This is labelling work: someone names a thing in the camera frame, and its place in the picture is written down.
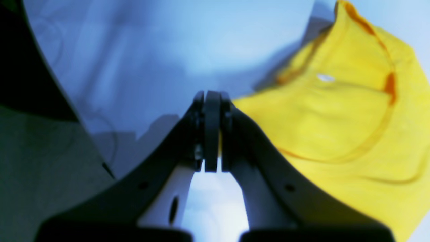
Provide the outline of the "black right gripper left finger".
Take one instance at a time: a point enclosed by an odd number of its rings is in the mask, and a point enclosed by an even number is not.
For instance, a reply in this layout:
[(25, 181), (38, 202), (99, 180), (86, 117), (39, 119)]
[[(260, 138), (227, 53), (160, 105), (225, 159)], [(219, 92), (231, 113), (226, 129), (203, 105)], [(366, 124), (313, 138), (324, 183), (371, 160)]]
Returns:
[(161, 144), (114, 185), (40, 226), (37, 242), (191, 242), (180, 230), (195, 172), (217, 171), (219, 92), (198, 92)]

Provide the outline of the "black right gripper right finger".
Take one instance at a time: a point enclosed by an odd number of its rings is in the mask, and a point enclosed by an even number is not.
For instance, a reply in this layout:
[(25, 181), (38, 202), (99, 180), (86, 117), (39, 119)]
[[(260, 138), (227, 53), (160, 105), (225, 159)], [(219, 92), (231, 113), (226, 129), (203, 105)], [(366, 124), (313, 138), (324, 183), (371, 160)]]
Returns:
[(222, 170), (241, 187), (249, 231), (241, 242), (393, 242), (382, 223), (302, 175), (260, 127), (220, 95)]

